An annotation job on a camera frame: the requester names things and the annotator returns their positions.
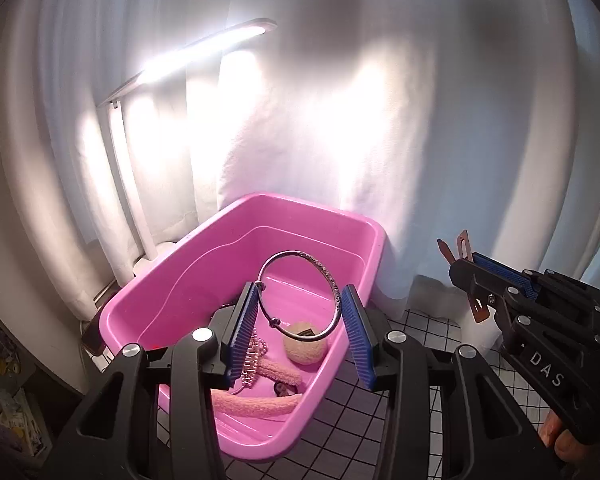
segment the fuzzy ball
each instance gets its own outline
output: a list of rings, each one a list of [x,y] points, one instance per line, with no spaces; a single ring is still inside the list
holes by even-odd
[[[304,321],[293,323],[287,330],[294,334],[304,332],[305,330],[312,330],[314,334],[318,333],[315,326]],[[283,336],[283,343],[286,356],[299,365],[312,365],[320,362],[327,353],[326,339],[320,339],[320,341],[296,341],[290,337]]]

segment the white curtain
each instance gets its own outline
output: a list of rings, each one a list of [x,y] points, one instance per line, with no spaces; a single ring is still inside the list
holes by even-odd
[[[474,250],[511,267],[600,287],[590,0],[19,0],[0,102],[5,118],[29,115],[26,128],[5,119],[3,157],[76,316],[141,255],[96,105],[152,56],[258,17],[278,28],[123,102],[156,243],[256,190],[354,210],[388,235],[376,303],[400,317],[417,283],[438,284],[416,307],[460,320],[480,348],[497,328],[466,318],[436,238],[467,228]]]

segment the pink tub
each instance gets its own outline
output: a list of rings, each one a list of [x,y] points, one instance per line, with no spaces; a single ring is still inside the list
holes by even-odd
[[[104,308],[100,333],[114,354],[130,342],[145,349],[172,345],[187,332],[207,326],[213,312],[239,294],[245,282],[255,280],[269,256],[283,250],[315,256],[340,288],[353,283],[366,303],[383,245],[384,231],[369,218],[295,198],[252,194],[190,232],[147,274],[123,288]],[[263,300],[284,326],[305,320],[321,330],[331,320],[331,290],[301,258],[273,263],[264,282]],[[282,347],[282,334],[269,327],[262,313],[256,331],[267,342],[269,358],[293,366]],[[242,460],[268,460],[294,444],[344,358],[348,341],[342,322],[328,343],[321,364],[298,367],[304,388],[291,414],[267,419],[216,415],[225,453]],[[241,395],[273,397],[272,382],[259,378]],[[160,388],[158,402],[169,411],[167,386]]]

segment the metal ring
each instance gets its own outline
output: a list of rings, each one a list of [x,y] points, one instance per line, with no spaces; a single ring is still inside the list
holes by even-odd
[[[269,315],[267,309],[264,306],[264,302],[262,301],[262,291],[266,288],[262,281],[264,271],[267,270],[267,267],[269,267],[270,264],[272,264],[276,260],[279,260],[280,258],[285,258],[286,256],[299,256],[300,258],[304,258],[309,263],[311,263],[324,276],[325,280],[327,280],[329,286],[331,287],[331,291],[333,292],[333,302],[335,304],[335,312],[333,313],[333,319],[331,319],[331,322],[329,323],[327,328],[325,328],[322,332],[316,335],[298,335],[289,332],[289,330],[285,330],[280,326],[280,320],[277,317],[272,317]],[[279,332],[282,332],[284,335],[290,337],[291,339],[295,339],[296,341],[320,341],[320,339],[324,339],[331,332],[333,332],[336,329],[338,322],[340,321],[340,316],[342,316],[342,301],[340,299],[340,290],[338,289],[336,280],[333,279],[326,267],[310,254],[303,253],[302,251],[281,251],[279,253],[274,254],[266,262],[264,262],[264,265],[262,266],[258,274],[258,279],[253,283],[256,285],[256,290],[258,291],[258,302],[260,303],[260,310],[264,314],[264,317],[266,317],[269,321],[269,326],[277,329]]]

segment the pink plush strip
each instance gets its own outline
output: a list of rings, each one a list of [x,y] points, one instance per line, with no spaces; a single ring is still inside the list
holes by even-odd
[[[258,361],[258,375],[272,379],[274,381],[282,381],[285,384],[292,386],[300,386],[302,384],[302,375],[300,372],[293,370],[288,366],[282,365],[266,357],[261,357]]]
[[[238,397],[222,390],[211,390],[214,410],[227,415],[264,416],[291,413],[300,402],[302,395],[288,397]]]

